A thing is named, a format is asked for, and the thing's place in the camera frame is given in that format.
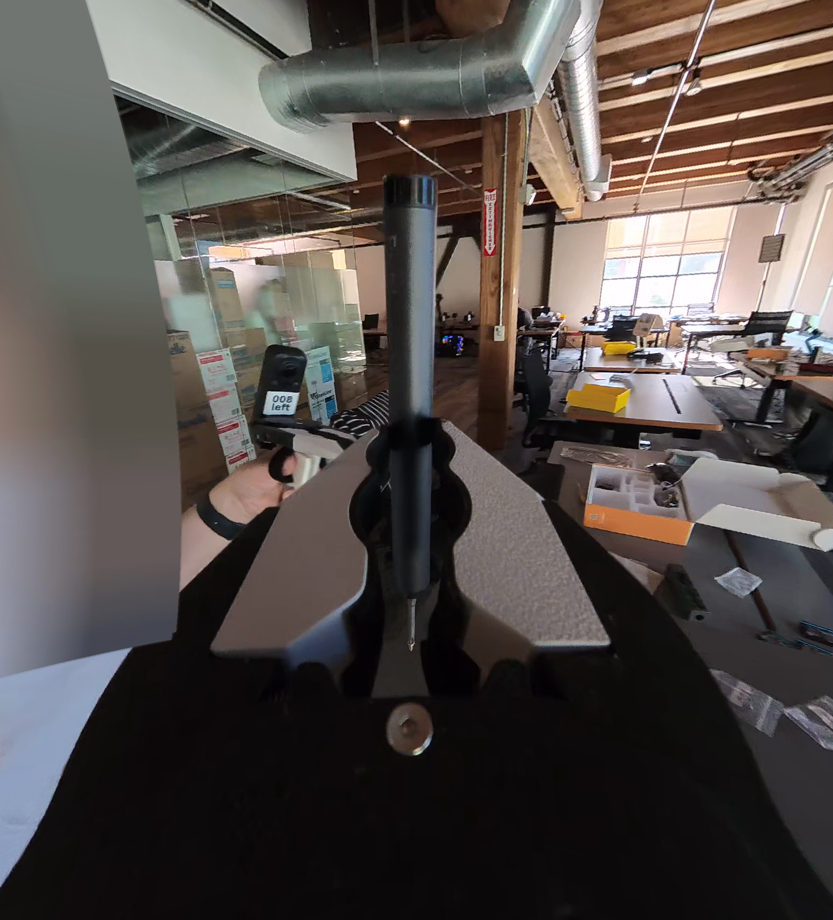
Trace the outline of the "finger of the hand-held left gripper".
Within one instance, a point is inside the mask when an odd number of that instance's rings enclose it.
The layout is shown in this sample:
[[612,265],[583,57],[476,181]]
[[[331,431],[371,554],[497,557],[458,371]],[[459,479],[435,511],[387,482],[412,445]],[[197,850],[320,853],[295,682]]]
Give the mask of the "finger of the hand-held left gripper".
[[371,431],[389,424],[390,397],[379,392],[355,408],[335,413],[326,423],[300,423],[292,430],[291,452],[343,452]]

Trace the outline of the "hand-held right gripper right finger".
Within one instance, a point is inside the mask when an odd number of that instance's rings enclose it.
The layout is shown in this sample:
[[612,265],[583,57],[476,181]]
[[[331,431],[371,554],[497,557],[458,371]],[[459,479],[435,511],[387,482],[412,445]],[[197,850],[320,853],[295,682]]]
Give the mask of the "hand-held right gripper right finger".
[[438,435],[431,639],[469,653],[607,650],[611,640],[543,498],[449,421]]

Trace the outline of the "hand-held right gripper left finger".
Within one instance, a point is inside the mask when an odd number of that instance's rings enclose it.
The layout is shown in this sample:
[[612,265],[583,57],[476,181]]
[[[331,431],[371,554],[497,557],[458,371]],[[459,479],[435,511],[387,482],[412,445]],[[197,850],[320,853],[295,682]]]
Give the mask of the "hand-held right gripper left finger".
[[220,658],[378,658],[381,579],[350,507],[371,472],[371,431],[295,489],[243,579],[211,652]]

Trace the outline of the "dark grey electric screwdriver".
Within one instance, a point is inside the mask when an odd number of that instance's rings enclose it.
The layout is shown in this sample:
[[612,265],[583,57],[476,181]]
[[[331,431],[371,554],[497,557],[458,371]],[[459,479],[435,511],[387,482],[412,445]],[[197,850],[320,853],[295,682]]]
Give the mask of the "dark grey electric screwdriver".
[[417,600],[430,585],[437,182],[387,177],[383,202],[392,562],[413,651]]

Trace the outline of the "dark grey desk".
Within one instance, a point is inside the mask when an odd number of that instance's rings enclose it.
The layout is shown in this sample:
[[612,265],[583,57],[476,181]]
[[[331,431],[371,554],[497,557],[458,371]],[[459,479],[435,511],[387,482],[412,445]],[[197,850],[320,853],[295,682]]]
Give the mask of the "dark grey desk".
[[[614,554],[657,573],[670,564],[683,566],[709,616],[680,625],[709,666],[786,707],[833,699],[833,655],[761,640],[764,622],[754,601],[737,598],[716,581],[739,565],[761,577],[761,594],[779,633],[795,638],[802,621],[833,629],[831,555],[737,534],[739,563],[724,533],[703,525],[694,528],[686,546],[598,530],[594,535]],[[743,723],[740,727],[788,827],[833,891],[833,752],[789,718],[781,719],[770,737]]]

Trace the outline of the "person's left hand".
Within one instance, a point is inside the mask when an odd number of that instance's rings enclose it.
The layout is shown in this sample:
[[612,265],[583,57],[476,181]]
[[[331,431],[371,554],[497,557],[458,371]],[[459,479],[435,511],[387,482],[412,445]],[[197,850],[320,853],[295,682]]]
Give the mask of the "person's left hand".
[[280,448],[242,464],[210,491],[211,500],[221,513],[247,525],[293,492],[297,461],[296,454]]

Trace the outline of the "stack of cardboard boxes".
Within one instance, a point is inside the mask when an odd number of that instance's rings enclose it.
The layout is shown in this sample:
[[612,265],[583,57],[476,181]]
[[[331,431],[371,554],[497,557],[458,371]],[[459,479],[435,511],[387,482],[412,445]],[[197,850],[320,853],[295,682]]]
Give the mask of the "stack of cardboard boxes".
[[181,507],[256,458],[249,425],[267,347],[308,355],[298,414],[327,420],[367,393],[349,250],[265,254],[209,246],[155,259],[174,374]]

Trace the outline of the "black wristband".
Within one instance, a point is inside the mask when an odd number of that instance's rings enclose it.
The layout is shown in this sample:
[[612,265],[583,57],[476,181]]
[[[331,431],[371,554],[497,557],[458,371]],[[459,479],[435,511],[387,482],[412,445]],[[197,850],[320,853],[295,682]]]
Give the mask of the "black wristband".
[[233,541],[244,530],[246,524],[233,521],[214,506],[207,493],[196,504],[197,517],[214,535],[227,542]]

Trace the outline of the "orange and white open box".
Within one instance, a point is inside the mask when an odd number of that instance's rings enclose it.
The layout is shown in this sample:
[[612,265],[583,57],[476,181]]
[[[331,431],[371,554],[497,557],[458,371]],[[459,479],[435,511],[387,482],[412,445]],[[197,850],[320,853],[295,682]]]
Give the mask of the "orange and white open box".
[[673,482],[647,468],[593,465],[583,523],[686,546],[697,525],[833,551],[833,503],[798,474],[699,457]]

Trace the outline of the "large yellow bin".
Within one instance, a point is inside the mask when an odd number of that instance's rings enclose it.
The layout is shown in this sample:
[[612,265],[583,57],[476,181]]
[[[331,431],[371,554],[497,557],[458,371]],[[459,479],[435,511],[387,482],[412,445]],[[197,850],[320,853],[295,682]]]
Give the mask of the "large yellow bin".
[[614,415],[624,410],[633,388],[624,382],[585,383],[567,392],[568,408],[584,409]]

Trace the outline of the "white shirt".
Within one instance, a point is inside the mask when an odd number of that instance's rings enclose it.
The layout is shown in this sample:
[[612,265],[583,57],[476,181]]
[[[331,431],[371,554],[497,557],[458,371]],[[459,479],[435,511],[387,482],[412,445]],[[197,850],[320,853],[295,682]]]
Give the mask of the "white shirt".
[[0,886],[34,836],[84,725],[129,652],[0,678]]

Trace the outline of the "black mesh office chair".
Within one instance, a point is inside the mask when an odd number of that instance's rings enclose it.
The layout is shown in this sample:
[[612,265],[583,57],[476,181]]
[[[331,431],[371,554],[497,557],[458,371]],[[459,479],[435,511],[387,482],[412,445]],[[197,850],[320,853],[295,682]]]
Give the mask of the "black mesh office chair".
[[767,337],[770,344],[779,347],[788,332],[793,312],[787,311],[753,311],[748,322],[739,333],[744,339]]

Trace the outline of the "black metal bracket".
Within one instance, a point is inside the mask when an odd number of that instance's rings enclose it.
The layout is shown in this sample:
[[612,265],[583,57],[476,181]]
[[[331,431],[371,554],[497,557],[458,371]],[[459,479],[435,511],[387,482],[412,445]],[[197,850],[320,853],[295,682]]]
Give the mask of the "black metal bracket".
[[684,567],[671,563],[664,573],[657,597],[668,612],[686,622],[705,622],[710,614]]

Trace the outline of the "large silver air duct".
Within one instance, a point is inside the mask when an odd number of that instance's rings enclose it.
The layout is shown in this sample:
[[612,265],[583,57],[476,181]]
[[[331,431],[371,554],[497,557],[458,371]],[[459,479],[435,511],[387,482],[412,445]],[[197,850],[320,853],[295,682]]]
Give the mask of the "large silver air duct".
[[339,123],[478,119],[538,104],[582,18],[576,1],[511,2],[460,39],[309,51],[261,68],[269,115],[295,132]]

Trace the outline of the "silver spiral air duct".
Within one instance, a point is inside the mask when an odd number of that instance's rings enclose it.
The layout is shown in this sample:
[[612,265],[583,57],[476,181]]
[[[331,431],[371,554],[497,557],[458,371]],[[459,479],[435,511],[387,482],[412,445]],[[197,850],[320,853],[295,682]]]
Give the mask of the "silver spiral air duct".
[[596,35],[602,1],[579,1],[578,19],[563,51],[556,75],[571,149],[587,201],[608,191],[613,160],[602,151]]

